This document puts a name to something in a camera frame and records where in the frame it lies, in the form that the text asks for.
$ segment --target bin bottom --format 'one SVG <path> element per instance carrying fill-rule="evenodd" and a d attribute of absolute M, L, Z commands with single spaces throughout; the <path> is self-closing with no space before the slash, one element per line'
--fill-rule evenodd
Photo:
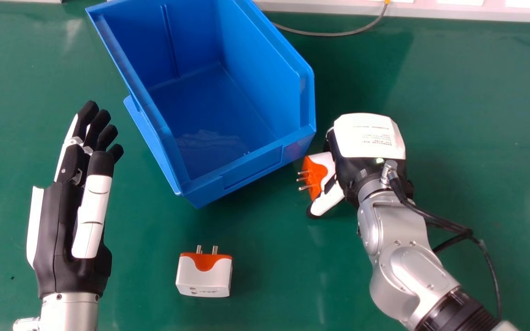
<path fill-rule="evenodd" d="M 177 141 L 191 180 L 276 139 L 219 63 L 149 92 Z"/>

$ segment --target gray cable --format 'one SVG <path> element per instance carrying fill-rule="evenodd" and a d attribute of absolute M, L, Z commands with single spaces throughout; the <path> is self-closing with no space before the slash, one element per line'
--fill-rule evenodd
<path fill-rule="evenodd" d="M 367 30 L 371 29 L 372 27 L 375 27 L 379 23 L 379 21 L 381 21 L 381 19 L 383 18 L 383 15 L 386 13 L 386 9 L 387 9 L 387 2 L 384 3 L 383 9 L 381 10 L 381 13 L 379 14 L 379 16 L 373 22 L 371 22 L 370 24 L 368 24 L 368 25 L 366 25 L 364 27 L 361 27 L 359 29 L 351 30 L 351 31 L 345 31 L 345 32 L 309 32 L 309 31 L 301 31 L 301 30 L 296 30 L 296 29 L 284 27 L 283 25 L 280 25 L 280 24 L 277 24 L 277 23 L 273 23 L 273 25 L 275 25 L 275 27 L 280 29 L 280 30 L 292 32 L 293 34 L 299 34 L 299 35 L 309 35 L 309 36 L 348 36 L 348 35 L 360 34 L 361 32 L 367 31 Z"/>

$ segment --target orange and white travel adapter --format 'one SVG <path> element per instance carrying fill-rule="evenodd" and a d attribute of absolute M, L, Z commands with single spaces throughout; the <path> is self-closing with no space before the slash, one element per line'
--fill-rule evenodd
<path fill-rule="evenodd" d="M 218 254 L 218 246 L 212 248 L 212 254 L 202 254 L 198 245 L 195 253 L 179 256 L 175 285 L 186 296 L 227 297 L 231 277 L 232 256 Z"/>

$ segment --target power adapter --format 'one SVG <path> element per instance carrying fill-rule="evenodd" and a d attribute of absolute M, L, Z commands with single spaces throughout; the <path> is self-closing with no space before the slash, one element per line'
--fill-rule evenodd
<path fill-rule="evenodd" d="M 195 253 L 179 256 L 175 285 L 186 296 L 227 297 L 231 277 L 232 256 L 218 254 L 218 246 L 212 247 L 212 254 L 203 254 L 198 245 Z"/>

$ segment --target robotic arm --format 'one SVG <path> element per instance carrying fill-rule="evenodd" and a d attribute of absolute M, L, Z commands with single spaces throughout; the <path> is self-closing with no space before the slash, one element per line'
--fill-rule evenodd
<path fill-rule="evenodd" d="M 395 122 L 343 115 L 326 133 L 324 151 L 307 156 L 298 172 L 300 191 L 312 199 L 307 215 L 321 217 L 342 200 L 357 208 L 357 233 L 374 267 L 369 290 L 383 313 L 410 331 L 517 331 L 463 291 L 431 249 L 427 225 L 458 234 L 440 249 L 462 239 L 484 247 L 470 229 L 414 205 Z"/>
<path fill-rule="evenodd" d="M 38 280 L 40 317 L 13 331 L 97 331 L 99 298 L 111 273 L 104 223 L 122 146 L 108 111 L 87 102 L 71 123 L 53 183 L 32 189 L 26 253 Z"/>

